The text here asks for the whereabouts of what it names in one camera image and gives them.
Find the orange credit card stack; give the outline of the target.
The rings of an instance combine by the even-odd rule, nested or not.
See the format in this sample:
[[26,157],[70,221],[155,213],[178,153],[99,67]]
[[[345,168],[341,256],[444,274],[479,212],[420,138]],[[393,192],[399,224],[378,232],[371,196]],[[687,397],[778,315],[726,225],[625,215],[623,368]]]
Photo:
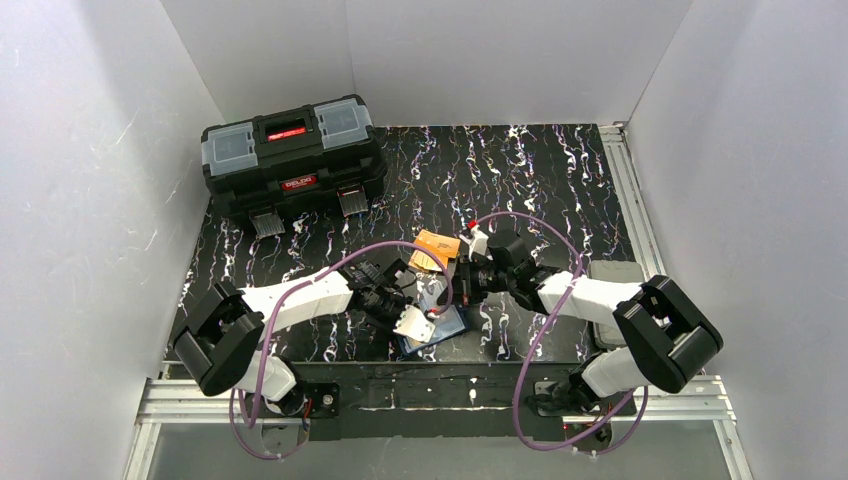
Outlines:
[[[460,249],[459,238],[440,235],[425,229],[422,229],[418,233],[414,244],[430,252],[445,266],[448,265],[450,260],[457,258]],[[437,272],[441,270],[433,258],[418,250],[415,250],[411,254],[408,265],[426,272]]]

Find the navy blue card holder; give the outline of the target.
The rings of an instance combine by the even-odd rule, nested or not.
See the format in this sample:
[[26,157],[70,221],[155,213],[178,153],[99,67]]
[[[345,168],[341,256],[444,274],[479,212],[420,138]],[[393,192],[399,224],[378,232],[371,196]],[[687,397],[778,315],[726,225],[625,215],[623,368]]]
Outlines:
[[[409,288],[407,293],[414,293],[415,299],[423,310],[437,308],[439,298],[446,292],[446,282],[441,277],[420,277]],[[403,355],[408,356],[416,352],[444,342],[452,337],[459,336],[470,330],[470,323],[466,320],[464,313],[451,306],[445,313],[439,315],[434,321],[435,330],[431,339],[420,342],[403,337],[399,341],[400,350]]]

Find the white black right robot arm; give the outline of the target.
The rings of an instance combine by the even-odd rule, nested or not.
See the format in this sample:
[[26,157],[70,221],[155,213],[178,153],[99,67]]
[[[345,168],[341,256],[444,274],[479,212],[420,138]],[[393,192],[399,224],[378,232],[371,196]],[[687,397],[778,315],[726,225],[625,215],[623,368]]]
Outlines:
[[548,398],[578,408],[642,386],[678,393],[724,346],[673,279],[655,275],[642,283],[617,283],[539,264],[512,231],[491,236],[475,231],[451,286],[442,301],[471,306],[506,292],[525,310],[617,329],[624,346],[594,354],[567,381],[548,389]]

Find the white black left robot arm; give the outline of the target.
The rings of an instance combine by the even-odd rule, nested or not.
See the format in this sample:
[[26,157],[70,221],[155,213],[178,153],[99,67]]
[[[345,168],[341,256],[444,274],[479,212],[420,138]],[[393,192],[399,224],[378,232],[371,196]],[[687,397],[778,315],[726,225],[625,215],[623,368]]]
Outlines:
[[397,264],[381,271],[363,261],[268,287],[219,282],[175,325],[169,346],[206,396],[238,389],[280,401],[295,389],[296,376],[260,347],[281,329],[358,311],[400,337],[432,337],[434,324],[397,283],[404,270]]

